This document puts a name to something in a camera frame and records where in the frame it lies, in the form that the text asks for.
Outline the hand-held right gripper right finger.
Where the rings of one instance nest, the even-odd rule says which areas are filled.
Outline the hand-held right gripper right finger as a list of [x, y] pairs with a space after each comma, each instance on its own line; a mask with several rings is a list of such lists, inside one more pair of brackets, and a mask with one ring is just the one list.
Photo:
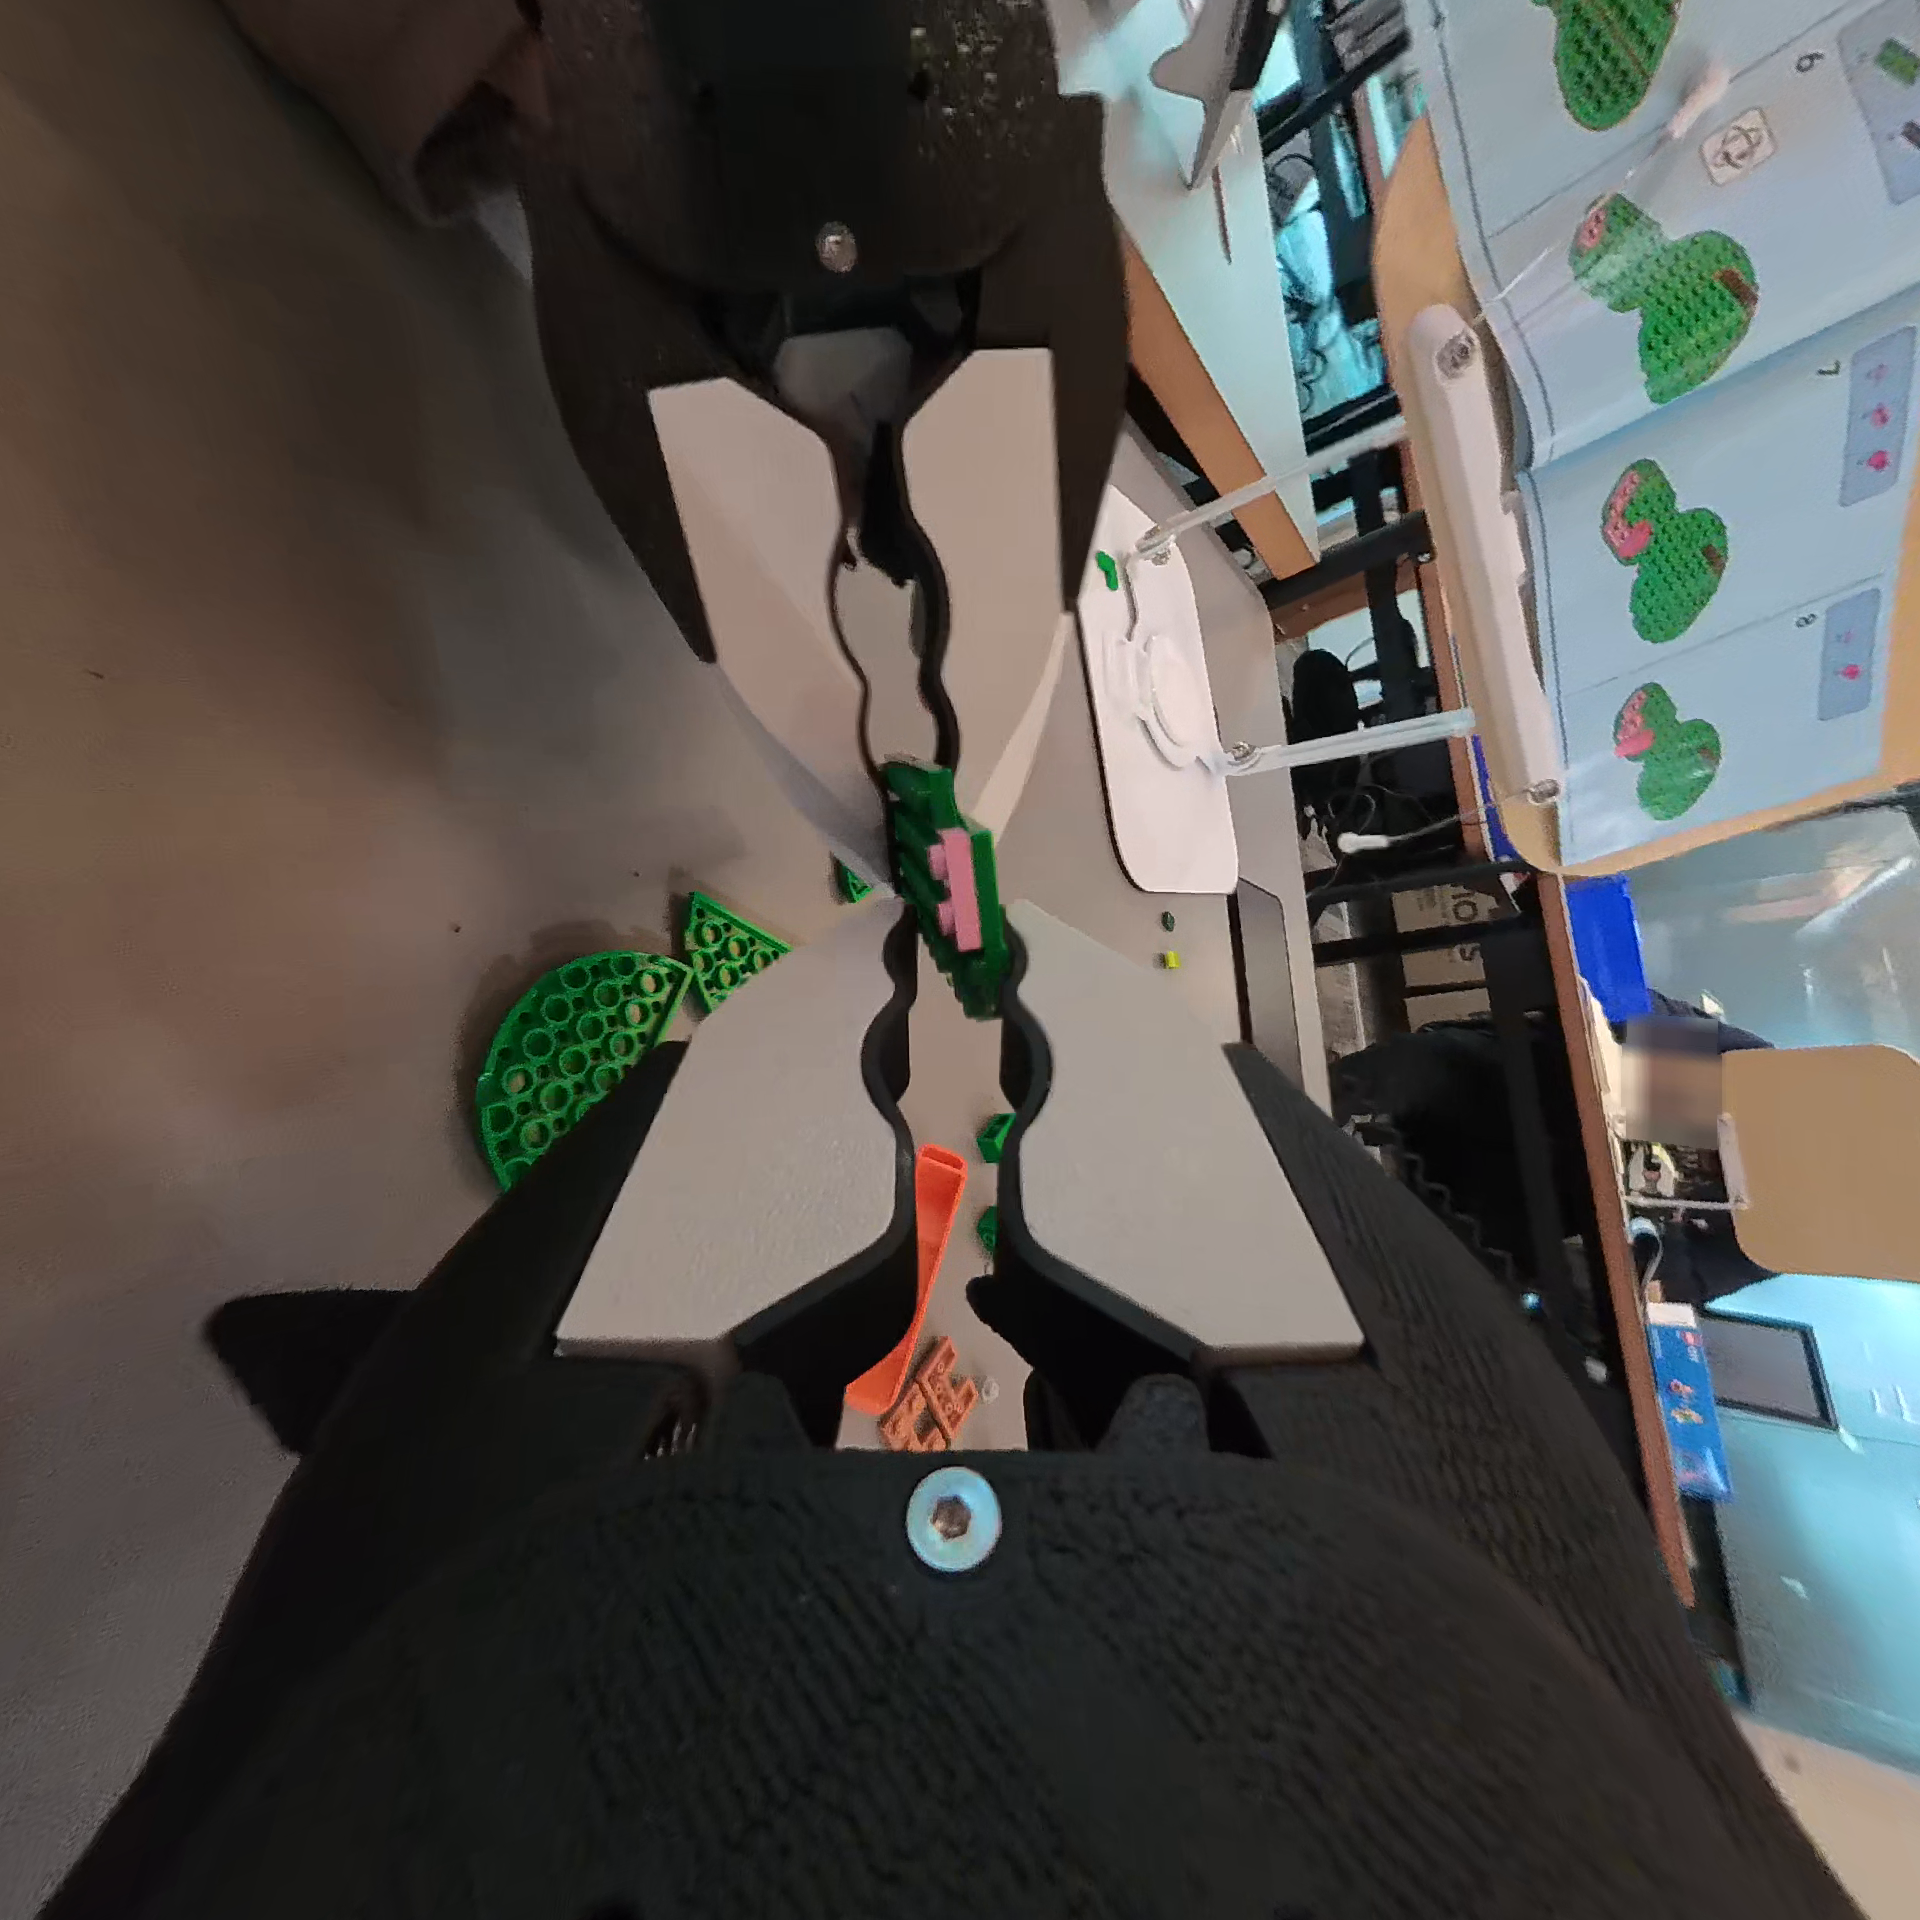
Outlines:
[[1243, 1076], [1178, 990], [1007, 915], [990, 1324], [1034, 1373], [1348, 1360], [1363, 1333]]

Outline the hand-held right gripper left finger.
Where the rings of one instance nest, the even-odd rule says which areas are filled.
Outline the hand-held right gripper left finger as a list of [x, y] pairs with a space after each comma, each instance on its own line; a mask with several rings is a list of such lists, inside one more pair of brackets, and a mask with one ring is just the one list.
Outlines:
[[705, 1019], [556, 1324], [564, 1356], [721, 1373], [798, 1314], [914, 1296], [914, 1152], [880, 1073], [900, 904], [845, 908]]

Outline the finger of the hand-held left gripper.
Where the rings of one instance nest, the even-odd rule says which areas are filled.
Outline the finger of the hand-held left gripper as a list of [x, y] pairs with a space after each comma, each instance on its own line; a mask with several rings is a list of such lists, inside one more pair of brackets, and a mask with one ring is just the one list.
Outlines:
[[728, 701], [829, 851], [890, 892], [868, 690], [832, 608], [845, 521], [829, 443], [728, 379], [654, 389], [650, 412]]
[[954, 792], [1004, 827], [1039, 753], [1068, 642], [1053, 361], [967, 355], [907, 422], [907, 504], [934, 589], [926, 662], [954, 729]]

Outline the green and pink lego assembly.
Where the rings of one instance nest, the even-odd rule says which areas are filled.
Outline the green and pink lego assembly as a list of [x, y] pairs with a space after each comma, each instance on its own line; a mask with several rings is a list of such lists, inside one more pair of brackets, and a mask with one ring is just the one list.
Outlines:
[[958, 807], [954, 772], [941, 766], [892, 757], [880, 766], [880, 795], [902, 907], [880, 945], [892, 990], [911, 999], [928, 955], [967, 1019], [1000, 1019], [1013, 934], [992, 828]]

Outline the green quarter round lego plate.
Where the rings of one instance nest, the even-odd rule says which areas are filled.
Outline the green quarter round lego plate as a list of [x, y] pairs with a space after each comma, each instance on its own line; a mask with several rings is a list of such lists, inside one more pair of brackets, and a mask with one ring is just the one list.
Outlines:
[[499, 1192], [518, 1187], [667, 1039], [693, 982], [681, 961], [604, 951], [522, 993], [488, 1043], [471, 1111]]

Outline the green triangular lego plate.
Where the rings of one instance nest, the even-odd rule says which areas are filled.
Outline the green triangular lego plate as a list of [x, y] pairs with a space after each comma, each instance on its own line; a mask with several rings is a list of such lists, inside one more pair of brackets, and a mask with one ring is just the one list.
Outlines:
[[678, 941], [705, 1015], [790, 952], [784, 941], [705, 892], [686, 894]]

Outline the brown brick pattern lego piece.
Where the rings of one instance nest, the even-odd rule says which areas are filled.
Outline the brown brick pattern lego piece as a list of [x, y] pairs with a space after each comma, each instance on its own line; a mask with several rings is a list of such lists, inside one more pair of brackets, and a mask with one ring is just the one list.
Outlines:
[[890, 1454], [954, 1451], [981, 1398], [980, 1381], [962, 1373], [953, 1338], [941, 1333], [876, 1422], [880, 1446]]

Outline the blue lego box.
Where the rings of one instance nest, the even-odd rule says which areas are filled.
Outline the blue lego box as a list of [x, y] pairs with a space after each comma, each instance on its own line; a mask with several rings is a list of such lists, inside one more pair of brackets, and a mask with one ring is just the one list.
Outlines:
[[1644, 1338], [1675, 1494], [1724, 1506], [1734, 1498], [1734, 1489], [1718, 1420], [1707, 1335], [1695, 1308], [1649, 1304]]

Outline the orange brick separator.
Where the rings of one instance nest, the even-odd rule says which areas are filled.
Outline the orange brick separator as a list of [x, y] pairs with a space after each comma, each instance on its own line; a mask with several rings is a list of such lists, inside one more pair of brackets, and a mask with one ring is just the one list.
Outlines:
[[894, 1351], [845, 1390], [842, 1410], [880, 1422], [894, 1411], [913, 1375], [934, 1284], [967, 1187], [967, 1161], [939, 1145], [916, 1155], [919, 1280], [914, 1314]]

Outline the grey monitor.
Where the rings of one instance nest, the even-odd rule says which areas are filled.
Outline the grey monitor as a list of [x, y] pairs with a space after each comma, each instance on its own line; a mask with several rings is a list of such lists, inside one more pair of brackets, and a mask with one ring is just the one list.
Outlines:
[[1193, 13], [1185, 41], [1155, 60], [1152, 85], [1203, 110], [1184, 171], [1187, 190], [1198, 190], [1217, 171], [1260, 85], [1286, 8], [1288, 3], [1203, 3]]

